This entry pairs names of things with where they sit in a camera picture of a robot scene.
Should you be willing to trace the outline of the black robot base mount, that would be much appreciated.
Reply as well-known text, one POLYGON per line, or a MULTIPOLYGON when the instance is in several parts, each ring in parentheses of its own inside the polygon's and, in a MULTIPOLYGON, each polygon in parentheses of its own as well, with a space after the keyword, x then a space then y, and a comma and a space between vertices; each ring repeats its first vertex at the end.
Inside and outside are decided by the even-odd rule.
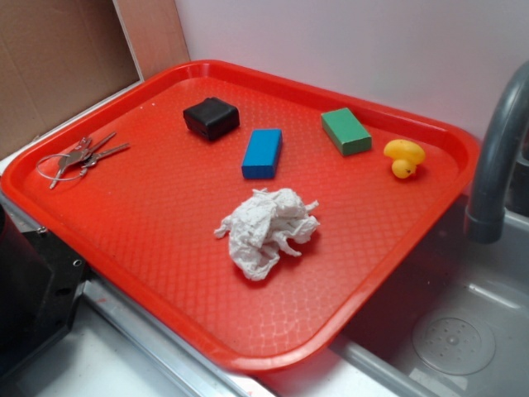
POLYGON ((87 270, 53 232, 21 232, 1 210, 1 380, 69 333, 87 270))

